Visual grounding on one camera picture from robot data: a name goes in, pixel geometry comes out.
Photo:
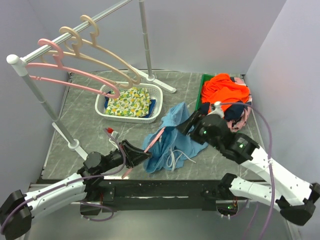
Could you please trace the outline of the light blue shorts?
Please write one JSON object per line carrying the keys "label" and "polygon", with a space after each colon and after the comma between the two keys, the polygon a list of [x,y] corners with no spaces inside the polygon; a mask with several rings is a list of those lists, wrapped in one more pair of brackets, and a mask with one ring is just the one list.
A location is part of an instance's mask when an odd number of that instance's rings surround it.
{"label": "light blue shorts", "polygon": [[155,173],[162,169],[174,171],[182,168],[186,160],[194,162],[202,150],[208,147],[207,143],[199,144],[193,141],[190,136],[181,134],[176,126],[186,121],[191,114],[185,102],[180,102],[171,107],[167,114],[161,118],[162,124],[159,129],[145,137],[142,148],[146,149],[159,131],[165,127],[160,139],[148,150],[152,157],[143,163],[144,170],[148,174]]}

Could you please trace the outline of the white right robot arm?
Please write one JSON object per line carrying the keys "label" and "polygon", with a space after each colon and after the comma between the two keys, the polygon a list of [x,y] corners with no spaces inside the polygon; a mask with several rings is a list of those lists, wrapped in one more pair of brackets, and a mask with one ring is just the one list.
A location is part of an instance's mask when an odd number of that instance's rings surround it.
{"label": "white right robot arm", "polygon": [[315,203],[320,198],[320,185],[302,180],[269,158],[249,136],[231,132],[220,115],[195,111],[176,128],[199,144],[208,143],[227,159],[267,182],[259,184],[227,173],[213,190],[213,196],[227,200],[242,197],[269,205],[297,226],[304,226],[313,216]]}

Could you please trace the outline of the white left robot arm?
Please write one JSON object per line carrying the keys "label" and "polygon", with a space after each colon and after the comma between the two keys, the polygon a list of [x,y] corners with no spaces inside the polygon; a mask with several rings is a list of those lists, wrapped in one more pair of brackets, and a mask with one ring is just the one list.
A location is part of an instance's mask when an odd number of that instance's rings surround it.
{"label": "white left robot arm", "polygon": [[72,202],[94,201],[100,194],[100,183],[112,169],[134,168],[151,156],[151,152],[123,140],[108,155],[89,153],[76,173],[55,184],[27,193],[12,192],[0,207],[1,235],[15,240],[27,233],[32,221],[40,217]]}

